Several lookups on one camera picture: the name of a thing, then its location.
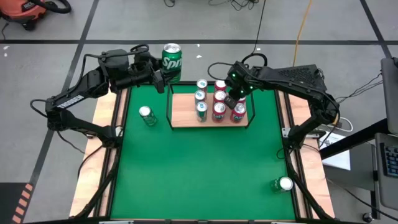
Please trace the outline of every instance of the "can top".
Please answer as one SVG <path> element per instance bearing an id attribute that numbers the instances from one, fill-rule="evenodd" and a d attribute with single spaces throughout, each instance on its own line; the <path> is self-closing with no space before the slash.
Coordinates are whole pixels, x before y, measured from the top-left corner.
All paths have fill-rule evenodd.
<path id="1" fill-rule="evenodd" d="M 139 108 L 139 114 L 141 116 L 148 116 L 150 114 L 150 108 L 148 106 L 141 106 L 141 108 Z"/>
<path id="2" fill-rule="evenodd" d="M 290 189 L 293 188 L 293 182 L 292 182 L 292 180 L 291 180 L 290 178 L 288 178 L 288 177 L 282 177 L 282 178 L 279 180 L 279 185 L 280 185 L 280 187 L 281 187 L 282 189 L 284 189 L 284 190 L 290 190 Z"/>
<path id="3" fill-rule="evenodd" d="M 163 49 L 167 53 L 178 53 L 178 52 L 181 51 L 181 47 L 178 44 L 175 44 L 175 43 L 165 44 Z"/>
<path id="4" fill-rule="evenodd" d="M 198 90 L 195 92 L 195 98 L 198 100 L 203 100 L 205 98 L 205 96 L 206 95 L 205 95 L 204 91 Z"/>
<path id="5" fill-rule="evenodd" d="M 207 104 L 205 102 L 199 102 L 197 104 L 197 110 L 200 112 L 204 112 L 207 110 Z"/>
<path id="6" fill-rule="evenodd" d="M 224 100 L 225 97 L 226 97 L 226 93 L 225 93 L 224 91 L 222 91 L 222 90 L 218 90 L 218 91 L 216 91 L 216 93 L 214 94 L 214 97 L 215 97 L 217 100 Z"/>
<path id="7" fill-rule="evenodd" d="M 243 114 L 244 112 L 246 112 L 246 108 L 244 107 L 244 105 L 243 105 L 242 103 L 238 103 L 238 104 L 235 106 L 234 110 L 235 110 L 237 113 L 240 113 L 240 114 Z"/>
<path id="8" fill-rule="evenodd" d="M 200 88 L 204 88 L 207 86 L 207 81 L 205 79 L 201 78 L 197 81 L 197 86 Z"/>
<path id="9" fill-rule="evenodd" d="M 217 80 L 216 81 L 216 86 L 220 87 L 220 88 L 224 88 L 226 87 L 226 84 L 223 80 Z"/>
<path id="10" fill-rule="evenodd" d="M 226 107 L 224 103 L 216 103 L 214 104 L 214 111 L 217 113 L 223 113 Z"/>

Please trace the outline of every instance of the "green table surface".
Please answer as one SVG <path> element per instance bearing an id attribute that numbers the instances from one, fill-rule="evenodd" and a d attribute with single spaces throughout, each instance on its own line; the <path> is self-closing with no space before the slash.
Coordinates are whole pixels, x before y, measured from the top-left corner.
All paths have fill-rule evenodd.
<path id="1" fill-rule="evenodd" d="M 153 86 L 132 89 L 111 218 L 294 220 L 291 194 L 270 187 L 287 175 L 275 156 L 282 138 L 273 91 L 254 92 L 256 117 L 247 129 L 172 131 L 166 101 Z M 144 124 L 141 106 L 152 108 L 155 126 Z"/>

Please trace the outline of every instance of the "keyboard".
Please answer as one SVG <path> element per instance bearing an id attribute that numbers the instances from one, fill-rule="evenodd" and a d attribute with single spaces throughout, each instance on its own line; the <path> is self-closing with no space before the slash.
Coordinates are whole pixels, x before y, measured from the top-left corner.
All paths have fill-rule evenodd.
<path id="1" fill-rule="evenodd" d="M 398 178 L 398 148 L 384 145 L 382 149 L 384 175 Z"/>

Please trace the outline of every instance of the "red soda can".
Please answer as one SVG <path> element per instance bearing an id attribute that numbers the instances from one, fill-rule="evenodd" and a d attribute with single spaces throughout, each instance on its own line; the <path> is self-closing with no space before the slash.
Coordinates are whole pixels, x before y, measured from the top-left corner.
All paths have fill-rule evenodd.
<path id="1" fill-rule="evenodd" d="M 245 114 L 246 114 L 246 108 L 242 103 L 238 103 L 231 112 L 231 121 L 239 123 L 242 121 Z"/>
<path id="2" fill-rule="evenodd" d="M 226 113 L 226 106 L 224 103 L 215 103 L 213 106 L 213 121 L 221 122 Z"/>
<path id="3" fill-rule="evenodd" d="M 216 103 L 224 103 L 224 99 L 226 97 L 226 93 L 222 90 L 218 90 L 213 95 L 213 105 Z"/>
<path id="4" fill-rule="evenodd" d="M 223 80 L 217 80 L 214 84 L 214 92 L 217 92 L 219 90 L 226 92 L 226 85 Z"/>
<path id="5" fill-rule="evenodd" d="M 241 103 L 241 104 L 243 104 L 243 105 L 244 105 L 245 102 L 246 102 L 246 97 L 240 98 L 240 99 L 238 100 L 238 103 Z"/>

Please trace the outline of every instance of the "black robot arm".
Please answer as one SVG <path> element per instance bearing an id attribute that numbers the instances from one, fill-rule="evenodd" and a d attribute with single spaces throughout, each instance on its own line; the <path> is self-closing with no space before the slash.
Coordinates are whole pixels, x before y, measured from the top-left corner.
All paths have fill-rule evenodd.
<path id="1" fill-rule="evenodd" d="M 97 136 L 104 147 L 116 147 L 119 142 L 114 127 L 98 126 L 76 118 L 67 109 L 87 98 L 99 98 L 131 86 L 151 83 L 158 93 L 164 92 L 165 80 L 160 70 L 160 59 L 150 55 L 147 45 L 139 45 L 127 53 L 110 50 L 101 55 L 89 55 L 98 59 L 99 67 L 81 76 L 75 86 L 46 100 L 47 126 L 54 131 L 74 130 L 85 135 Z M 128 55 L 135 55 L 129 64 Z"/>
<path id="2" fill-rule="evenodd" d="M 330 124 L 338 117 L 339 105 L 326 93 L 323 73 L 315 65 L 272 69 L 266 66 L 249 68 L 235 62 L 228 71 L 226 84 L 231 87 L 225 99 L 228 107 L 253 90 L 280 90 L 308 100 L 311 117 L 301 125 L 291 127 L 285 138 L 287 147 L 301 148 L 305 136 L 321 124 Z"/>

